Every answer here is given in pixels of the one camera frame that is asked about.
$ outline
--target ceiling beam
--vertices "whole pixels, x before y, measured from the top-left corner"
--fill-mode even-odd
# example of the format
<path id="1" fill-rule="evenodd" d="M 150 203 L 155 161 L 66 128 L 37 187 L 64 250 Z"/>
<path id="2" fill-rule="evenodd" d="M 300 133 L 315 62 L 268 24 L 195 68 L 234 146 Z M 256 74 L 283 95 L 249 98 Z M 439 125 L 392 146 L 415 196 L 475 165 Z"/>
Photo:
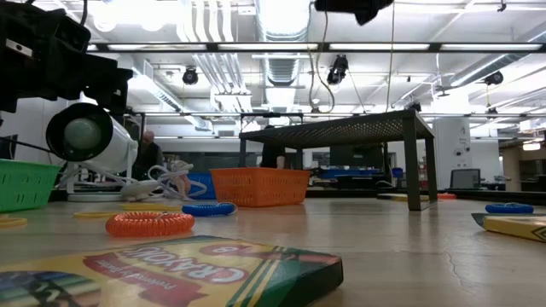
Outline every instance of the ceiling beam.
<path id="1" fill-rule="evenodd" d="M 313 42 L 313 43 L 93 43 L 88 53 L 182 54 L 182 53 L 382 53 L 397 54 L 544 54 L 546 43 L 449 43 L 449 42 Z"/>

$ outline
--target crayola logo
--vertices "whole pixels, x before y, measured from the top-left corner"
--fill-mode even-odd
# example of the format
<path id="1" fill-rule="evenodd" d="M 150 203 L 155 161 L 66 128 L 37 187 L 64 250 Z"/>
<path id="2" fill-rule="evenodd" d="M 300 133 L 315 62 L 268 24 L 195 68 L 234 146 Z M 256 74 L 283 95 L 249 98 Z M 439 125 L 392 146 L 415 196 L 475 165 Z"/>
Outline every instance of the crayola logo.
<path id="1" fill-rule="evenodd" d="M 120 253 L 127 258 L 136 258 L 146 264 L 165 268 L 165 272 L 178 273 L 182 276 L 224 284 L 244 280 L 248 272 L 244 269 L 220 267 L 214 264 L 200 263 L 196 258 L 180 258 L 161 247 L 142 247 Z"/>

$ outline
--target metal table leg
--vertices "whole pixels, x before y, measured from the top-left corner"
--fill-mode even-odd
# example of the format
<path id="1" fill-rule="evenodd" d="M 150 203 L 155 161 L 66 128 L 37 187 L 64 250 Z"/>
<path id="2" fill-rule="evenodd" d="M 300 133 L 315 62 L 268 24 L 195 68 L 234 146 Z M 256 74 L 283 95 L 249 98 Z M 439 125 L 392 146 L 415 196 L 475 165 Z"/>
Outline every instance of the metal table leg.
<path id="1" fill-rule="evenodd" d="M 296 170 L 304 169 L 304 150 L 296 149 Z"/>
<path id="2" fill-rule="evenodd" d="M 247 140 L 241 139 L 239 146 L 239 167 L 247 166 Z"/>
<path id="3" fill-rule="evenodd" d="M 434 139 L 425 139 L 425 151 L 427 155 L 427 180 L 428 199 L 431 205 L 438 201 L 438 187 L 436 183 L 436 157 L 434 153 Z"/>
<path id="4" fill-rule="evenodd" d="M 421 211 L 421 189 L 419 188 L 419 163 L 417 157 L 415 118 L 403 119 L 402 126 L 404 129 L 404 155 L 406 158 L 408 208 L 411 211 Z"/>
<path id="5" fill-rule="evenodd" d="M 388 143 L 383 143 L 383 173 L 385 174 L 386 180 L 392 182 L 391 176 L 391 165 L 389 164 L 389 145 Z"/>

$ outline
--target black metal table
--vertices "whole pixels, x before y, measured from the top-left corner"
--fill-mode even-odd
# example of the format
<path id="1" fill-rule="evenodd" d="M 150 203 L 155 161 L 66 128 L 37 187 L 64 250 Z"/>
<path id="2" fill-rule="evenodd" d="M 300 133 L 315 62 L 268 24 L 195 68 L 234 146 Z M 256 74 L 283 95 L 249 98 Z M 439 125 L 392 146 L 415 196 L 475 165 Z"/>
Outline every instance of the black metal table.
<path id="1" fill-rule="evenodd" d="M 313 124 L 245 132 L 239 135 L 241 151 L 239 166 L 246 166 L 247 141 L 276 144 L 296 149 L 297 165 L 303 165 L 303 149 L 336 145 L 359 145 L 372 142 L 404 141 L 408 207 L 421 211 L 436 203 L 436 161 L 434 134 L 415 110 L 354 116 Z M 421 202 L 417 139 L 425 139 L 429 202 Z"/>

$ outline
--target computer monitor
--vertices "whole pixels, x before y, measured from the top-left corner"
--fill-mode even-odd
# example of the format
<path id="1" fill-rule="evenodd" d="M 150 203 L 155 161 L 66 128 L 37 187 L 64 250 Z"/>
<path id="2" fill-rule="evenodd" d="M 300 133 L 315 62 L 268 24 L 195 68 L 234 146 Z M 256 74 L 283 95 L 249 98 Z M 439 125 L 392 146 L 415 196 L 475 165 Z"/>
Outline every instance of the computer monitor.
<path id="1" fill-rule="evenodd" d="M 451 171 L 450 188 L 477 189 L 481 188 L 479 169 L 461 169 Z"/>
<path id="2" fill-rule="evenodd" d="M 330 165 L 374 167 L 382 169 L 383 147 L 381 145 L 332 146 Z"/>

